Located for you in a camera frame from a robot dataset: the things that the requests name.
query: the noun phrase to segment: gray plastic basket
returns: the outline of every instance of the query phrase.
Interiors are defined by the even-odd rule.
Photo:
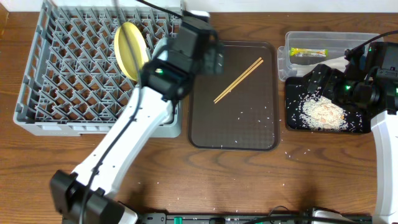
[[[180,13],[179,8],[168,8]],[[129,101],[134,83],[114,54],[118,20],[142,31],[150,58],[163,37],[175,37],[180,20],[149,7],[56,8],[44,1],[30,48],[14,122],[37,136],[107,133]],[[181,133],[181,102],[152,137]]]

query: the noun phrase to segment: candy wrapper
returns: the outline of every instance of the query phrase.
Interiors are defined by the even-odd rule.
[[[328,49],[299,49],[292,47],[290,49],[290,56],[294,57],[326,57],[328,56]]]

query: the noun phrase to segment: yellow oval object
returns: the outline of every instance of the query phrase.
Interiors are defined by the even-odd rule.
[[[146,54],[147,46],[140,30],[133,23],[125,22],[122,27],[124,32],[119,27],[114,36],[114,53],[123,73],[128,78],[137,81],[137,69],[133,60],[137,62],[138,70],[140,70],[149,61]]]

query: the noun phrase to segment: plastic box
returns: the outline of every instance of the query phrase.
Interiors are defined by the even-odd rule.
[[[303,49],[328,49],[328,56],[324,60],[344,56],[346,49],[352,49],[365,41],[372,39],[378,34],[349,33],[349,32],[307,32],[291,31],[286,34],[285,46],[278,48],[278,76],[281,81],[288,77],[302,77],[308,71],[315,68],[311,60],[301,60],[300,63],[291,62],[289,50],[292,47]],[[344,70],[345,66],[336,67]]]
[[[180,8],[168,8],[180,13]],[[37,136],[107,133],[134,88],[114,54],[118,20],[135,23],[151,53],[163,37],[176,37],[180,19],[149,7],[60,7],[44,1],[22,79],[14,122]],[[152,137],[181,133],[181,102]]]

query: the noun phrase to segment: pair of chopsticks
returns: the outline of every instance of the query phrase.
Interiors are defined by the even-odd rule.
[[[259,57],[246,71],[242,73],[234,82],[232,82],[229,87],[227,87],[217,98],[214,99],[214,104],[219,102],[224,96],[226,96],[233,88],[235,88],[242,80],[244,80],[250,73],[252,73],[261,63],[263,59]]]

